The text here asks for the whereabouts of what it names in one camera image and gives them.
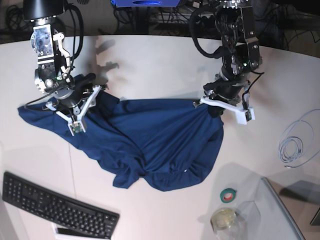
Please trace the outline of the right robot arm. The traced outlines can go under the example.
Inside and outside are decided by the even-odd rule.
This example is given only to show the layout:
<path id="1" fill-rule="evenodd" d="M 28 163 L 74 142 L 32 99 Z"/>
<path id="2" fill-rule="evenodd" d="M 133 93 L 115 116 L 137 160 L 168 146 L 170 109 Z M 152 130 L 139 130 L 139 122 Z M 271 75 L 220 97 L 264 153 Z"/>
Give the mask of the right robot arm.
<path id="1" fill-rule="evenodd" d="M 66 0 L 25 0 L 22 10 L 24 20 L 34 24 L 30 42 L 37 55 L 36 88 L 46 96 L 54 96 L 58 109 L 79 114 L 89 95 L 84 86 L 91 83 L 87 79 L 76 82 L 71 75 L 84 41 L 81 11 Z M 65 34 L 53 26 L 56 17 L 65 11 L 70 12 L 74 26 L 79 27 L 79 42 L 73 43 L 72 53 L 64 47 Z"/>

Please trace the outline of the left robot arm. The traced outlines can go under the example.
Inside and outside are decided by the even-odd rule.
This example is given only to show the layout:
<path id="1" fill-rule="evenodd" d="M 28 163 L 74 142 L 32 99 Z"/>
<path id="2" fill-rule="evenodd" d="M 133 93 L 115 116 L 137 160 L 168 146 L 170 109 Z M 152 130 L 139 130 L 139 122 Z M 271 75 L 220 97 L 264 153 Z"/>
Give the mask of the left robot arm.
<path id="1" fill-rule="evenodd" d="M 196 34 L 196 24 L 204 13 L 221 37 L 221 46 L 213 53 L 205 51 Z M 225 110 L 234 112 L 237 123 L 245 125 L 255 119 L 250 106 L 250 74 L 262 76 L 257 68 L 262 63 L 260 44 L 255 29 L 253 6 L 248 0 L 210 0 L 196 9 L 189 18 L 189 31 L 196 49 L 210 59 L 221 59 L 222 67 L 213 82 L 203 86 L 204 96 L 194 106 L 205 104 L 212 117 Z"/>

